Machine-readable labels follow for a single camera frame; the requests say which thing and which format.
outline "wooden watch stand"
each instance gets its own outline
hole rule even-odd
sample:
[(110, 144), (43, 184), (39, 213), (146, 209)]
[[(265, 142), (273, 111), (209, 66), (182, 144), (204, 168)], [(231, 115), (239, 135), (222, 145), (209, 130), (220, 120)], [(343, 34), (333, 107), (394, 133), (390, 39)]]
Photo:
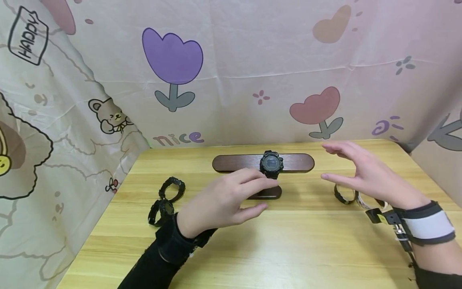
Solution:
[[(221, 154), (212, 161), (212, 167), (219, 173), (230, 173), (242, 168), (260, 169), (262, 154)], [(279, 154), (283, 158), (284, 169), (280, 173), (305, 173), (315, 166), (315, 161), (309, 154)], [(282, 194), (281, 187), (262, 190), (248, 200), (275, 200)]]

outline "fabric backdrop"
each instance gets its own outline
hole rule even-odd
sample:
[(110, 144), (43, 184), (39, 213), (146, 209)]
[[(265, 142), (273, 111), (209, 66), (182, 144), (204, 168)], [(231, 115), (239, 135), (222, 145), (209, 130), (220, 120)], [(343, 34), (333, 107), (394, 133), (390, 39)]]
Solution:
[(385, 138), (462, 205), (461, 2), (1, 0), (1, 288), (54, 288), (149, 146)]

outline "tabletop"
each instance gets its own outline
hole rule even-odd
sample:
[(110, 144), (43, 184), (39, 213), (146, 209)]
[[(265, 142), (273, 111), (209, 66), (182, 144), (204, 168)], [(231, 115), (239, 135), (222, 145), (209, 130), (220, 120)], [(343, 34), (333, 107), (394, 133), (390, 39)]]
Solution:
[[(439, 201), (462, 229), (462, 211), (397, 144), (356, 141), (399, 175)], [(321, 173), (354, 175), (352, 162), (326, 153), (319, 142), (148, 150), (135, 162), (114, 199), (65, 274), (58, 289), (114, 289), (154, 241), (147, 215), (169, 177), (186, 183), (178, 211), (214, 178), (219, 154), (307, 153), (308, 173), (281, 174), (283, 190), (263, 214), (240, 226), (219, 229), (177, 273), (173, 289), (417, 288), (409, 256), (390, 225), (372, 224), (357, 204), (334, 197)], [(175, 195), (171, 186), (167, 197)], [(257, 201), (245, 201), (244, 206)]]

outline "right hand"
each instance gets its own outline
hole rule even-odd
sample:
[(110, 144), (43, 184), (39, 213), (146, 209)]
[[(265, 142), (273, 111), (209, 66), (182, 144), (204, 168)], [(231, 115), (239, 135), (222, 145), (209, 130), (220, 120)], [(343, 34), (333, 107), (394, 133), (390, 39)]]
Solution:
[(324, 173), (322, 179), (357, 190), (401, 209), (415, 209), (430, 203), (424, 194), (398, 176), (371, 152), (351, 141), (327, 142), (326, 152), (351, 160), (356, 166), (354, 177)]
[(181, 209), (178, 229), (186, 238), (194, 238), (208, 229), (239, 225), (256, 218), (268, 205), (241, 208), (241, 203), (277, 185), (277, 180), (266, 178), (256, 169), (244, 168), (219, 177)]

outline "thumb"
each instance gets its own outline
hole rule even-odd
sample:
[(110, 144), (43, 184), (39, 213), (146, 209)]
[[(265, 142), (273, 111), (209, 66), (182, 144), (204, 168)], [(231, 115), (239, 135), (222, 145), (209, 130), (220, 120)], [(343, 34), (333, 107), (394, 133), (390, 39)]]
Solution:
[(358, 190), (358, 180), (356, 178), (345, 177), (333, 173), (323, 173), (321, 178), (326, 181), (339, 184), (343, 187), (350, 188), (352, 190)]
[(260, 203), (254, 207), (239, 209), (239, 211), (234, 215), (234, 221), (236, 224), (242, 224), (245, 221), (258, 217), (267, 208), (268, 204)]

